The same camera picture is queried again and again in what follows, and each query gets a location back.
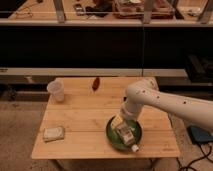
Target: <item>food item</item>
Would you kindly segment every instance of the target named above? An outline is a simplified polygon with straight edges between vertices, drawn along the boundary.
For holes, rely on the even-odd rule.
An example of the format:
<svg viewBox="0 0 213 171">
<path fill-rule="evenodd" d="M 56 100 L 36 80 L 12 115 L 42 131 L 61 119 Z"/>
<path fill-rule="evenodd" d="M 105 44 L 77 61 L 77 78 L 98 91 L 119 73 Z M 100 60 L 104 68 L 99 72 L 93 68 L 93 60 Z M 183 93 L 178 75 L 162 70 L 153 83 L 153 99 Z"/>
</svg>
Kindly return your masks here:
<svg viewBox="0 0 213 171">
<path fill-rule="evenodd" d="M 60 139 L 64 139 L 64 128 L 62 126 L 44 129 L 43 140 L 45 142 Z"/>
<path fill-rule="evenodd" d="M 115 116 L 115 118 L 112 120 L 111 128 L 116 131 L 126 146 L 131 147 L 133 152 L 137 152 L 139 150 L 139 147 L 136 145 L 135 137 L 132 133 L 131 127 L 123 120 L 120 115 Z"/>
</svg>

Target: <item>table leg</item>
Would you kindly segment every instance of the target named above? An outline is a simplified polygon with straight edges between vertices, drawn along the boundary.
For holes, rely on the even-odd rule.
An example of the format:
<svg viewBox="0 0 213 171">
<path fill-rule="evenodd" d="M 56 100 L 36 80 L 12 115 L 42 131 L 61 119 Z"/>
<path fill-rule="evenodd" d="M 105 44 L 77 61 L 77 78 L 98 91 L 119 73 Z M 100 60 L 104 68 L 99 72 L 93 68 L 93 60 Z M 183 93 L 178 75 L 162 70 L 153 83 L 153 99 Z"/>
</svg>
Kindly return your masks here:
<svg viewBox="0 0 213 171">
<path fill-rule="evenodd" d="M 149 159 L 151 162 L 151 165 L 147 168 L 149 170 L 153 170 L 155 168 L 155 166 L 159 163 L 161 158 L 155 158 L 155 159 Z"/>
<path fill-rule="evenodd" d="M 64 169 L 63 166 L 56 159 L 51 159 L 50 162 L 58 171 L 66 171 L 66 169 Z"/>
</svg>

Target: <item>black device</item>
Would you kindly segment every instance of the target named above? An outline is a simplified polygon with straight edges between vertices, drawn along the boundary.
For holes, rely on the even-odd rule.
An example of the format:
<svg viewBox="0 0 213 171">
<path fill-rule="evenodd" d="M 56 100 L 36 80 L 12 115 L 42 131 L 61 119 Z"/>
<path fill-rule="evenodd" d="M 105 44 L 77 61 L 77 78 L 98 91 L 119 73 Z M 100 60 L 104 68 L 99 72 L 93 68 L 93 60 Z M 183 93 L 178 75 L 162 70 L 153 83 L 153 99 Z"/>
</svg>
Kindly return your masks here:
<svg viewBox="0 0 213 171">
<path fill-rule="evenodd" d="M 186 60 L 186 72 L 192 82 L 213 82 L 213 59 L 211 56 L 191 54 Z"/>
<path fill-rule="evenodd" d="M 109 12 L 112 12 L 112 3 L 111 2 L 104 2 L 100 5 L 96 5 L 94 7 L 87 6 L 86 13 L 88 15 L 96 15 L 99 17 L 104 17 Z"/>
<path fill-rule="evenodd" d="M 26 0 L 0 0 L 0 18 L 8 18 Z"/>
<path fill-rule="evenodd" d="M 76 15 L 80 16 L 85 14 L 84 8 L 80 3 L 74 4 L 73 8 L 75 9 Z"/>
<path fill-rule="evenodd" d="M 200 127 L 194 125 L 189 126 L 187 127 L 187 132 L 193 144 L 205 144 L 213 142 L 213 136 Z"/>
</svg>

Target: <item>cup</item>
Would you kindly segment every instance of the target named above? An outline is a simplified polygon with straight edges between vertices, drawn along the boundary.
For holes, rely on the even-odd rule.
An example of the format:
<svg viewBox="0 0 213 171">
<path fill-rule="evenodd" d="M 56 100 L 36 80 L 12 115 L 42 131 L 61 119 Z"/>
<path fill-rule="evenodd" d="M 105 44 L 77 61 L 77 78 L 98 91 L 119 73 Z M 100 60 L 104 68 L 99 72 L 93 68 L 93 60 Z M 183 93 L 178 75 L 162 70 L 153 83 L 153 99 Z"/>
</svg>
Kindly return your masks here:
<svg viewBox="0 0 213 171">
<path fill-rule="evenodd" d="M 53 96 L 57 102 L 64 100 L 64 85 L 60 81 L 51 81 L 47 85 L 47 91 Z"/>
</svg>

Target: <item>cable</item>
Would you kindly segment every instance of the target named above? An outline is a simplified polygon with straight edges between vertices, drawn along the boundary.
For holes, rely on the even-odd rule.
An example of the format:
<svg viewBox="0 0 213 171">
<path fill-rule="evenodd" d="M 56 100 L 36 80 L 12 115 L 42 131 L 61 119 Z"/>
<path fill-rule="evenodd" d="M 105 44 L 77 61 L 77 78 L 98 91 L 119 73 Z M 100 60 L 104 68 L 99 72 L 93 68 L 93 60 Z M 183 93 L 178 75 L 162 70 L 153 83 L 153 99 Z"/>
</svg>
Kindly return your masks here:
<svg viewBox="0 0 213 171">
<path fill-rule="evenodd" d="M 33 3 L 33 4 L 31 4 L 31 5 L 28 5 L 28 6 L 26 6 L 26 7 L 23 7 L 23 8 L 21 8 L 21 9 L 19 9 L 19 10 L 17 10 L 16 12 L 15 12 L 15 14 L 16 14 L 16 18 L 20 18 L 19 16 L 20 15 L 28 15 L 28 16 L 25 16 L 25 17 L 22 17 L 22 18 L 28 18 L 28 17 L 30 17 L 30 18 L 32 18 L 33 17 L 33 13 L 32 13 L 32 11 L 31 11 L 31 7 L 33 7 L 33 6 L 35 6 L 35 5 L 38 5 L 38 4 L 40 4 L 40 3 L 42 3 L 43 2 L 43 0 L 41 1 L 39 1 L 39 0 L 37 0 L 37 2 L 36 3 Z"/>
<path fill-rule="evenodd" d="M 143 15 L 141 17 L 141 24 L 142 24 L 142 57 L 141 57 L 141 76 L 144 76 L 144 63 L 145 63 L 145 43 L 146 43 L 146 38 L 145 38 L 145 27 L 143 23 Z"/>
<path fill-rule="evenodd" d="M 206 153 L 204 153 L 204 151 L 203 151 L 203 149 L 201 150 L 202 151 L 202 153 L 203 153 L 203 156 L 202 157 L 199 157 L 199 158 L 197 158 L 197 159 L 195 159 L 195 160 L 192 160 L 191 162 L 189 162 L 189 164 L 187 165 L 187 166 L 181 166 L 180 168 L 179 168 L 179 170 L 178 171 L 188 171 L 189 169 L 191 169 L 191 170 L 193 170 L 193 171 L 197 171 L 195 168 L 193 168 L 193 167 L 191 167 L 191 165 L 192 164 L 194 164 L 195 162 L 197 162 L 197 161 L 200 161 L 200 160 L 203 160 L 203 159 L 208 159 L 208 156 L 211 154 L 211 152 L 212 152 L 212 146 L 210 146 L 209 145 L 209 152 L 206 154 Z"/>
<path fill-rule="evenodd" d="M 203 151 L 203 148 L 202 148 L 202 146 L 201 146 L 200 144 L 198 145 L 198 147 L 200 148 L 200 150 L 201 150 L 201 152 L 203 153 L 203 155 L 206 155 L 206 153 Z M 209 162 L 213 163 L 213 160 L 210 159 L 208 156 L 206 157 L 206 159 L 207 159 Z"/>
</svg>

